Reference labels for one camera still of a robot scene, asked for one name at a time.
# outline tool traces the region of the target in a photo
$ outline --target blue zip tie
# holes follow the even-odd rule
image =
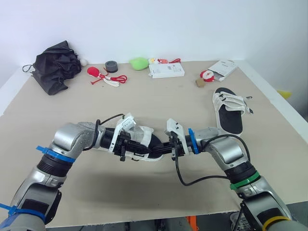
[[[41,151],[41,152],[44,153],[44,154],[51,155],[51,156],[53,156],[53,157],[55,157],[55,158],[58,158],[58,159],[60,159],[60,160],[63,160],[63,161],[69,162],[69,163],[73,163],[73,162],[75,162],[75,160],[76,160],[76,159],[67,157],[67,156],[65,156],[65,155],[61,155],[61,154],[59,154],[59,153],[56,153],[56,152],[54,152],[53,150],[51,150],[51,149],[49,149],[49,148],[43,148],[43,147],[41,147],[41,146],[38,146],[36,149],[39,150],[39,151]]]
[[[191,140],[192,140],[192,146],[193,146],[193,149],[194,149],[194,153],[195,154],[199,154],[199,150],[198,150],[198,147],[197,147],[197,143],[196,143],[196,137],[194,136],[194,131],[189,128],[188,129],[188,133],[189,135],[191,136]]]
[[[43,222],[45,223],[45,215],[36,211],[36,210],[32,210],[32,209],[25,209],[25,208],[17,208],[17,206],[8,206],[8,205],[4,205],[0,203],[0,208],[4,208],[6,210],[8,210],[9,212],[9,217],[14,215],[15,213],[25,213],[25,214],[31,214],[34,216],[37,216],[39,218],[41,218],[43,220]]]

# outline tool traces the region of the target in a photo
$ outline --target green toy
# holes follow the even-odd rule
[[[149,62],[147,59],[139,57],[139,58],[130,60],[130,64],[134,70],[140,71],[142,69],[147,68],[149,65]]]

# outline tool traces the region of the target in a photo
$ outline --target black cable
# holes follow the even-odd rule
[[[181,182],[184,186],[191,186],[191,185],[193,185],[193,184],[195,184],[195,183],[198,183],[198,182],[200,182],[200,181],[202,181],[202,180],[211,179],[211,178],[220,178],[220,179],[227,179],[227,180],[228,180],[228,177],[225,177],[225,176],[215,176],[215,175],[213,175],[213,176],[202,177],[202,178],[196,179],[196,180],[194,180],[194,181],[192,181],[192,182],[185,183],[184,180],[183,180],[183,178],[182,178],[182,175],[181,175],[181,173],[180,173],[179,158],[178,158],[177,156],[175,157],[175,167],[176,167],[176,169],[177,169],[177,174],[178,174],[179,180],[180,180],[180,182]]]
[[[32,66],[33,66],[33,65],[31,65],[31,64],[24,65],[24,66],[23,66],[23,72],[28,72],[28,71],[31,69]]]
[[[225,134],[225,135],[220,135],[220,136],[215,136],[213,138],[210,138],[208,141],[205,141],[204,145],[202,145],[202,151],[205,151],[205,148],[208,146],[209,143],[211,143],[212,141],[214,141],[216,139],[222,138],[222,137],[234,137],[234,138],[238,139],[243,144],[245,151],[246,151],[247,158],[250,161],[250,153],[249,153],[249,150],[248,150],[246,143],[243,141],[243,139],[241,137],[238,137],[238,136],[232,135],[232,134]]]
[[[238,216],[238,218],[236,220],[236,223],[235,223],[235,226],[233,228],[233,231],[236,231],[236,229],[237,229],[237,227],[238,227],[238,225],[240,223],[240,219],[241,219],[242,213],[243,213],[243,207],[241,207],[240,214],[239,214],[239,216]]]
[[[246,151],[246,155],[247,155],[247,158],[248,160],[250,161],[250,153],[249,153],[249,150],[248,150],[248,147],[246,145],[246,143],[243,141],[242,138],[236,136],[236,135],[232,135],[232,134],[225,134],[225,135],[220,135],[220,136],[215,136],[213,138],[210,138],[208,141],[205,142],[204,145],[202,145],[202,151],[205,150],[205,148],[209,145],[209,143],[211,143],[212,141],[216,140],[216,139],[219,139],[219,138],[222,138],[222,137],[234,137],[234,138],[237,138],[239,141],[241,141],[241,143],[243,144],[244,148],[245,148],[245,151]],[[192,182],[189,182],[189,183],[186,183],[184,182],[183,178],[182,178],[182,175],[180,173],[180,167],[179,167],[179,158],[178,156],[175,157],[175,166],[176,166],[176,170],[177,170],[177,174],[178,174],[178,177],[179,177],[179,180],[180,182],[184,185],[184,186],[190,186],[190,185],[193,185],[195,183],[198,183],[202,180],[206,180],[206,179],[212,179],[212,178],[220,178],[220,179],[229,179],[228,177],[226,176],[206,176],[206,177],[202,177],[202,178],[199,178],[199,179],[196,179]]]
[[[97,137],[98,137],[98,135],[99,135],[99,131],[98,131],[98,126],[99,126],[99,125],[102,125],[102,124],[106,123],[107,121],[109,121],[109,120],[111,120],[111,119],[113,119],[113,118],[116,118],[116,117],[118,117],[118,116],[123,116],[123,117],[124,117],[125,115],[124,115],[123,113],[117,114],[117,115],[114,115],[114,116],[112,116],[112,117],[110,117],[110,118],[104,120],[103,122],[101,122],[99,119],[97,119],[96,122],[95,122],[95,129],[94,129],[94,138],[93,138],[93,142],[92,142],[92,144],[91,144],[90,147],[85,148],[85,149],[83,149],[83,150],[84,150],[84,151],[88,151],[88,150],[90,150],[91,148],[93,148],[93,146],[95,145],[96,140],[97,140]]]
[[[84,225],[81,226],[80,229],[79,229],[78,231],[82,231],[84,227],[85,227]]]

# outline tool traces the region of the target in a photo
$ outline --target orange stand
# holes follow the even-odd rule
[[[193,231],[198,231],[199,228],[197,226],[197,217],[196,216],[189,216],[186,217],[188,223],[190,224]]]

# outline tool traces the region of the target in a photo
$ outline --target white slipper strap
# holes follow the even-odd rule
[[[218,111],[222,105],[225,105],[227,111],[241,111],[242,115],[244,115],[245,112],[252,112],[247,107],[247,104],[241,96],[232,95],[226,92],[214,93],[213,104],[216,111]]]

